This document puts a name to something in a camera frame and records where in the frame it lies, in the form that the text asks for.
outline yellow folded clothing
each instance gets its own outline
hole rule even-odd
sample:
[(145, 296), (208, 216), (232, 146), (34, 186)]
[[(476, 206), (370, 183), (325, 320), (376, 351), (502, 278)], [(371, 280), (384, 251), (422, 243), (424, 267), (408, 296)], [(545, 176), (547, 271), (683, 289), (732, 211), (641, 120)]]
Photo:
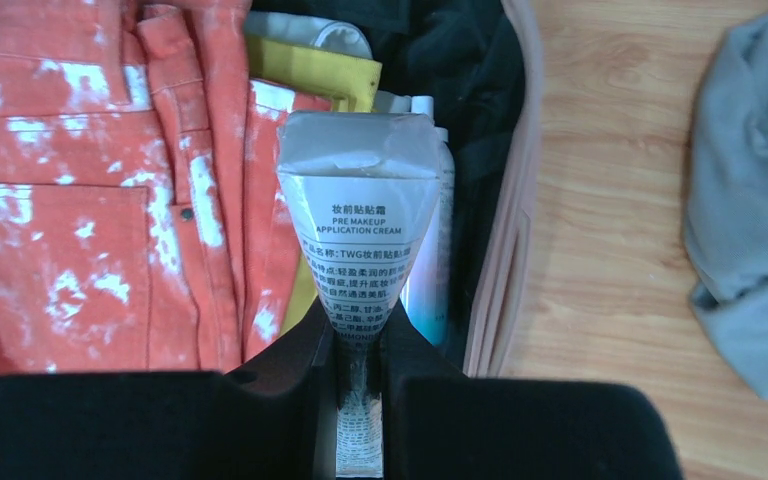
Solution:
[[(252, 78), (329, 98), (337, 112), (372, 111), (381, 77), (380, 63), (254, 35), (246, 35), (246, 44)], [(282, 335), (301, 321), (315, 298), (313, 275), (302, 256), (281, 328)]]

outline white folded item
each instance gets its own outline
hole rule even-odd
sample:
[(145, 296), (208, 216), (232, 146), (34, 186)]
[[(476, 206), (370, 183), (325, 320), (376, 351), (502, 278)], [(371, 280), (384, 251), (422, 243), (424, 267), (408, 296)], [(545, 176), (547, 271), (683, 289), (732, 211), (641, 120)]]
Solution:
[(372, 59), (372, 48), (359, 28), (346, 22), (277, 12), (249, 12), (246, 33), (294, 45)]

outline gray sweater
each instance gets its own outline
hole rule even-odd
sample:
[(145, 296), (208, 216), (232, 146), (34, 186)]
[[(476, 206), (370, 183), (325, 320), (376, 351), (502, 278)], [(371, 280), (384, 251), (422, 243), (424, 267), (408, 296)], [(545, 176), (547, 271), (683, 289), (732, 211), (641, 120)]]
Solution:
[(702, 86), (684, 226), (694, 312), (768, 398), (768, 14), (726, 36)]

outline jeans pocket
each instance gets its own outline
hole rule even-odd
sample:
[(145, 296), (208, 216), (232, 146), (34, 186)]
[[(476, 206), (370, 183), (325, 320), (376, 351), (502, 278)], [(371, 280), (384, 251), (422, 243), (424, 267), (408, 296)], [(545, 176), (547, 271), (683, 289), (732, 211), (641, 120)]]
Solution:
[(146, 188), (0, 184), (0, 355), (23, 371), (147, 367)]

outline open suitcase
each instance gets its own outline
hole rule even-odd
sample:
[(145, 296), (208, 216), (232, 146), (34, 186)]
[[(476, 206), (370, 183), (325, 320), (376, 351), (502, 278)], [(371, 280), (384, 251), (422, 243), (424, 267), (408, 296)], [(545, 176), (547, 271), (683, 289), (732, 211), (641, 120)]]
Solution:
[[(64, 8), (58, 10), (56, 16), (46, 13), (46, 9), (60, 3)], [(152, 3), (123, 1), (123, 8), (126, 5), (128, 8), (120, 11), (120, 3), (113, 0), (53, 3), (40, 0), (21, 4), (0, 0), (0, 36), (27, 32), (33, 38), (19, 43), (0, 40), (2, 373), (87, 368), (229, 370), (241, 360), (251, 358), (248, 354), (244, 359), (239, 358), (240, 342), (234, 332), (235, 325), (222, 320), (223, 317), (230, 320), (222, 311), (227, 312), (226, 307), (234, 308), (234, 290), (239, 291), (240, 284), (234, 288), (231, 282), (225, 281), (230, 278), (226, 277), (225, 260), (209, 251), (213, 248), (209, 243), (217, 240), (222, 248), (221, 232), (217, 232), (216, 239), (207, 241), (201, 221), (211, 209), (226, 219), (231, 259), (236, 261), (233, 253), (239, 242), (235, 239), (242, 235), (239, 222), (243, 215), (226, 207), (236, 202), (234, 208), (242, 211), (241, 200), (232, 199), (228, 204), (225, 200), (239, 192), (234, 178), (242, 174), (241, 167), (216, 163), (213, 167), (216, 184), (211, 184), (208, 178), (203, 180), (207, 183), (199, 187), (205, 190), (202, 196), (215, 195), (221, 204), (217, 200), (217, 204), (208, 205), (205, 210), (196, 205), (198, 195), (194, 195), (189, 205), (186, 198), (190, 192), (176, 187), (176, 197), (187, 195), (182, 197), (183, 203), (175, 203), (180, 199), (174, 200), (171, 212), (166, 212), (163, 198), (172, 195), (171, 191), (164, 190), (168, 189), (168, 183), (161, 185), (157, 180), (159, 174), (140, 170), (146, 160), (142, 159), (143, 154), (128, 146), (128, 142), (143, 142), (140, 151), (146, 152), (146, 156), (161, 155), (165, 148), (172, 149), (169, 145), (164, 148), (163, 135), (177, 134), (181, 141), (174, 142), (178, 144), (175, 149), (180, 148), (182, 152), (172, 149), (175, 162), (184, 161), (182, 156), (196, 155), (205, 146), (210, 148), (210, 138), (205, 135), (210, 133), (210, 127), (203, 123), (202, 117), (193, 117), (190, 122), (203, 129), (195, 133), (193, 125), (172, 121), (175, 115), (184, 115), (181, 112), (193, 108), (187, 103), (193, 95), (196, 98), (205, 95), (199, 93), (200, 87), (187, 86), (192, 83), (187, 75), (194, 74), (188, 68), (193, 67), (182, 68), (182, 65), (192, 60), (196, 47), (206, 48), (207, 52), (228, 51), (230, 56), (221, 62), (207, 55), (204, 60), (210, 68), (203, 68), (208, 103), (222, 104), (230, 98), (226, 97), (227, 86), (213, 77), (221, 74), (233, 81), (235, 75), (240, 78), (239, 72), (245, 74), (248, 65), (245, 51), (241, 50), (241, 32), (235, 30), (230, 36), (230, 32), (219, 34), (216, 25), (222, 22), (228, 26), (235, 22), (241, 25), (248, 5), (224, 0), (211, 7), (224, 13), (214, 14), (213, 10), (200, 6), (206, 5), (200, 0), (169, 2), (180, 8)], [(142, 7), (146, 9), (142, 13), (146, 16), (138, 22), (137, 9)], [(524, 294), (530, 217), (539, 164), (542, 59), (537, 25), (528, 3), (524, 0), (501, 3), (255, 0), (252, 8), (353, 22), (364, 30), (374, 57), (383, 64), (381, 90), (435, 98), (438, 125), (450, 132), (456, 179), (450, 265), (451, 327), (444, 349), (446, 356), (456, 365), (463, 365), (470, 375), (499, 373)], [(181, 12), (192, 16), (182, 16)], [(72, 18), (76, 23), (69, 25)], [(195, 28), (195, 46), (186, 32), (184, 18), (188, 18), (189, 28)], [(51, 22), (55, 28), (41, 29), (40, 22)], [(96, 25), (97, 31), (90, 32), (84, 28), (87, 25)], [(190, 53), (174, 50), (179, 47), (173, 45), (181, 43), (174, 43), (173, 32), (181, 36), (180, 41), (189, 44)], [(62, 44), (58, 36), (63, 35), (74, 37), (75, 42)], [(83, 41), (93, 44), (92, 47)], [(140, 52), (143, 48), (140, 42), (144, 43), (145, 54)], [(231, 55), (227, 50), (230, 47), (241, 50), (239, 55)], [(45, 57), (50, 51), (57, 51), (58, 57), (54, 60)], [(131, 66), (134, 62), (144, 62), (142, 55), (153, 58), (158, 65), (150, 67), (148, 77), (145, 67)], [(184, 63), (174, 68), (164, 67), (163, 62), (169, 63), (170, 55), (177, 55), (175, 58), (180, 57)], [(74, 63), (81, 58), (98, 60), (99, 64)], [(123, 63), (126, 65), (124, 79)], [(166, 77), (161, 78), (158, 72)], [(16, 78), (27, 81), (16, 81)], [(45, 89), (64, 79), (75, 83), (71, 85), (71, 97), (67, 95), (67, 103), (61, 104), (57, 102), (63, 92), (58, 88), (50, 88), (50, 92)], [(171, 100), (167, 101), (162, 91), (158, 93), (156, 85), (152, 86), (151, 99), (147, 93), (134, 93), (136, 91), (130, 92), (129, 98), (129, 89), (135, 85), (145, 88), (147, 81), (166, 82), (164, 88), (175, 92), (169, 97)], [(27, 88), (39, 88), (45, 93), (22, 96), (26, 84)], [(244, 105), (233, 102), (221, 105), (224, 112), (219, 113), (225, 114), (224, 117), (214, 115), (213, 110), (208, 112), (210, 124), (218, 132), (213, 139), (217, 157), (222, 153), (220, 147), (224, 152), (242, 148), (239, 136), (225, 132), (233, 130), (233, 125), (226, 121), (233, 122), (239, 117), (239, 113), (234, 112), (244, 111)], [(164, 123), (166, 132), (159, 138), (156, 120), (151, 117), (152, 108), (156, 108), (161, 117), (172, 119)], [(115, 113), (120, 111), (127, 115)], [(108, 127), (110, 136), (105, 140), (102, 137)], [(126, 142), (120, 145), (110, 142), (118, 135)], [(49, 145), (53, 145), (52, 142), (67, 147), (55, 150)], [(126, 172), (122, 171), (121, 160), (114, 162), (117, 155), (128, 157), (125, 158)], [(197, 156), (188, 167), (201, 165), (198, 168), (209, 170), (205, 158)], [(187, 171), (178, 166), (175, 169)], [(103, 178), (98, 183), (99, 173), (123, 178)], [(140, 196), (139, 188), (131, 188), (146, 186), (154, 192), (150, 200)], [(90, 201), (95, 202), (95, 206), (83, 206), (92, 203)], [(150, 225), (139, 218), (145, 215), (138, 211), (139, 204), (146, 201), (149, 202), (146, 212), (152, 216), (149, 220), (154, 222)], [(162, 215), (166, 223), (161, 225), (158, 215)], [(182, 246), (186, 242), (187, 248), (195, 248), (193, 251), (204, 250), (204, 259), (190, 253), (181, 259), (167, 258), (175, 242), (165, 239), (164, 235), (168, 234), (164, 234), (164, 229), (172, 228), (173, 216), (183, 222), (175, 224), (176, 242)], [(123, 237), (123, 231), (131, 232), (132, 238)], [(142, 237), (153, 240), (147, 244)], [(151, 241), (157, 242), (153, 247), (155, 253), (149, 253), (148, 259), (139, 258), (140, 251), (152, 248)], [(71, 267), (64, 267), (68, 264), (62, 263), (53, 267), (57, 263), (52, 257), (54, 250), (59, 250), (61, 258), (72, 258), (82, 264), (82, 268), (70, 270)], [(167, 274), (170, 269), (179, 276), (183, 271), (186, 281), (190, 282), (195, 306), (179, 311), (167, 308), (189, 303), (184, 298), (188, 294), (175, 294), (173, 290), (178, 287), (174, 286), (159, 287), (158, 294), (155, 285), (165, 284), (158, 283), (161, 278), (158, 275), (163, 273), (155, 273), (161, 269), (156, 263), (166, 268)], [(117, 270), (120, 268), (117, 265), (125, 265), (124, 273)], [(232, 266), (236, 283), (236, 272), (242, 267)], [(96, 297), (90, 298), (92, 301), (88, 301), (89, 290), (96, 292)], [(198, 314), (192, 312), (199, 310), (212, 310), (216, 325), (198, 320), (204, 325), (197, 325), (196, 338), (192, 338), (187, 330), (193, 327), (187, 324), (186, 318), (197, 319)], [(130, 315), (136, 320), (124, 326), (109, 321), (95, 324), (101, 317), (131, 318)], [(250, 346), (245, 339), (242, 343), (244, 348)], [(140, 344), (145, 344), (145, 351), (134, 348)], [(160, 361), (149, 360), (149, 357)]]

